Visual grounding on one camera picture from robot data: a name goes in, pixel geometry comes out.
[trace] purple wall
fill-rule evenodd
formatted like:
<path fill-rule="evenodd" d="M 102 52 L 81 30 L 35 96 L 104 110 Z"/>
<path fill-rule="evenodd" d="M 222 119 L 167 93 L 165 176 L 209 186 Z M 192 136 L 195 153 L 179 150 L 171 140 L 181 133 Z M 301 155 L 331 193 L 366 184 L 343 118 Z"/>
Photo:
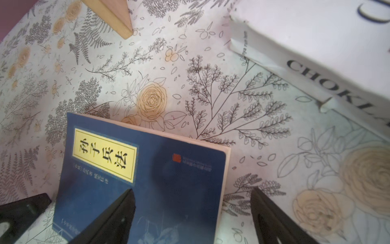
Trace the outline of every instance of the purple wall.
<path fill-rule="evenodd" d="M 37 0 L 0 0 L 0 41 L 12 30 Z"/>

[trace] blue book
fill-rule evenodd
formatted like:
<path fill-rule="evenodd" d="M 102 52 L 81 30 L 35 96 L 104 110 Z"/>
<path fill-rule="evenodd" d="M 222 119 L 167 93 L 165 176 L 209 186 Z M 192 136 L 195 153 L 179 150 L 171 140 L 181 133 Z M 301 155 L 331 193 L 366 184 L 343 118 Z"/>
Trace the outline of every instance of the blue book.
<path fill-rule="evenodd" d="M 129 244 L 212 244 L 230 149 L 84 114 L 67 114 L 53 230 L 70 241 L 126 189 Z"/>

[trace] white book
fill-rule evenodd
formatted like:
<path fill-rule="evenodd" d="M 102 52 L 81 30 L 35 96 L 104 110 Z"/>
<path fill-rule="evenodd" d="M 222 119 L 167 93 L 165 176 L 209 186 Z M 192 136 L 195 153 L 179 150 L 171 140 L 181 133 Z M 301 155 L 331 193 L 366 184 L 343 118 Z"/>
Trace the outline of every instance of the white book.
<path fill-rule="evenodd" d="M 389 0 L 241 0 L 231 49 L 390 138 Z"/>

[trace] flower drawing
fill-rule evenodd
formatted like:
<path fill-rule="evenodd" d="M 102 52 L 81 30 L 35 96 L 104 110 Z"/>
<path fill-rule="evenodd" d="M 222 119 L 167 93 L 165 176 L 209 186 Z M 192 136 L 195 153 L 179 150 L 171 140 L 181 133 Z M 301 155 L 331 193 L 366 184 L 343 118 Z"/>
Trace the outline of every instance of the flower drawing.
<path fill-rule="evenodd" d="M 377 217 L 390 219 L 390 149 L 367 147 L 351 152 L 340 176 L 346 194 L 359 208 Z"/>
<path fill-rule="evenodd" d="M 81 1 L 72 2 L 66 10 L 65 18 L 69 21 L 75 20 L 81 12 Z"/>
<path fill-rule="evenodd" d="M 9 68 L 8 71 L 8 78 L 12 78 L 15 75 L 16 69 L 16 64 L 11 65 L 11 68 Z"/>
<path fill-rule="evenodd" d="M 66 19 L 61 17 L 59 18 L 53 25 L 53 33 L 58 34 L 60 31 L 62 31 L 62 28 L 64 27 Z"/>
<path fill-rule="evenodd" d="M 65 43 L 65 38 L 61 38 L 59 39 L 59 41 L 57 42 L 57 48 L 60 49 Z"/>
<path fill-rule="evenodd" d="M 137 98 L 138 112 L 144 121 L 155 121 L 167 105 L 167 92 L 157 83 L 151 83 L 140 91 Z"/>
<path fill-rule="evenodd" d="M 305 190 L 292 204 L 299 225 L 318 236 L 325 237 L 342 230 L 344 220 L 333 194 L 321 190 Z"/>
<path fill-rule="evenodd" d="M 19 68 L 23 68 L 26 65 L 29 57 L 30 57 L 30 48 L 29 47 L 23 48 L 23 50 L 20 52 L 18 57 Z"/>

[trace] floral wallpaper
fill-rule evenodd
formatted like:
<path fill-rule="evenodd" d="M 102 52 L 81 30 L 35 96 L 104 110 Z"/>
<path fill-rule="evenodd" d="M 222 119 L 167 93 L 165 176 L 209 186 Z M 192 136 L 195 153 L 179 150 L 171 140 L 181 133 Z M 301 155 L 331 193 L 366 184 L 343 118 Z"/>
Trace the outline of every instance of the floral wallpaper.
<path fill-rule="evenodd" d="M 319 243 L 388 243 L 388 143 L 230 51 L 234 4 L 130 0 L 123 40 L 81 1 L 39 0 L 0 44 L 0 204 L 55 200 L 78 112 L 231 147 L 216 244 L 258 243 L 255 187 Z M 54 209 L 17 243 L 66 243 Z M 180 223 L 133 224 L 139 244 L 186 243 Z"/>

